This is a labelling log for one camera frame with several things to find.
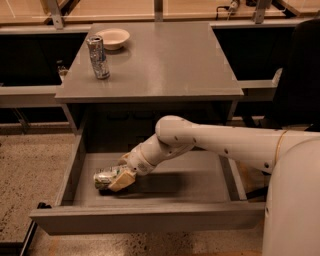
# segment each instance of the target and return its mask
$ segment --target aluminum can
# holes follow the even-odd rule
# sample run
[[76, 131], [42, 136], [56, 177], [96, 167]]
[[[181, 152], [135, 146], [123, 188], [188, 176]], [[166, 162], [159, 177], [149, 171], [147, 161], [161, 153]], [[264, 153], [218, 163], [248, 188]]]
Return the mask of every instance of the aluminum can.
[[101, 36], [93, 35], [87, 39], [92, 68], [96, 78], [106, 79], [110, 76], [107, 56]]

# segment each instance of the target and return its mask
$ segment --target terrazzo floor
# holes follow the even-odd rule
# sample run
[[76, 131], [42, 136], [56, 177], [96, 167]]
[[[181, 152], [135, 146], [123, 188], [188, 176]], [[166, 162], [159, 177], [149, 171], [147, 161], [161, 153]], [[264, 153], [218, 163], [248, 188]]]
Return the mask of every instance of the terrazzo floor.
[[[71, 133], [0, 135], [0, 242], [23, 241], [30, 211], [54, 203], [74, 139]], [[249, 230], [147, 234], [49, 236], [38, 228], [27, 255], [257, 256], [262, 236], [263, 221]]]

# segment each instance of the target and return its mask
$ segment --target white bowl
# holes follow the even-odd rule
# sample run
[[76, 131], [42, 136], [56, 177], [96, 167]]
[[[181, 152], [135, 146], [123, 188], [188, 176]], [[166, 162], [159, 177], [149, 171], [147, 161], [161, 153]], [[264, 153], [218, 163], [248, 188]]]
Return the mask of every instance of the white bowl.
[[99, 31], [96, 35], [103, 38], [103, 45], [107, 50], [120, 49], [123, 46], [123, 43], [130, 37], [128, 31], [119, 28], [105, 29]]

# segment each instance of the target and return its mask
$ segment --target open drawer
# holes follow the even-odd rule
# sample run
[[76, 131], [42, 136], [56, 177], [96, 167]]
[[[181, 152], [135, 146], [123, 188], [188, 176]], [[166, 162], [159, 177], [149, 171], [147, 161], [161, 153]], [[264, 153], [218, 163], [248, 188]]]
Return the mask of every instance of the open drawer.
[[233, 161], [193, 150], [161, 163], [118, 193], [100, 193], [93, 174], [117, 165], [154, 120], [87, 113], [76, 136], [56, 204], [30, 217], [50, 235], [171, 232], [254, 227], [264, 203], [249, 203]]

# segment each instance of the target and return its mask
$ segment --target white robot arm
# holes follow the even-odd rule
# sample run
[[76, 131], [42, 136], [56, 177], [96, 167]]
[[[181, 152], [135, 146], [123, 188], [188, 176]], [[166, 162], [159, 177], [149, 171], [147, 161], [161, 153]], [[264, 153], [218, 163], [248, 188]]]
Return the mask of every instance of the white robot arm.
[[320, 255], [320, 134], [200, 125], [166, 116], [124, 157], [138, 175], [194, 146], [272, 173], [263, 256]]

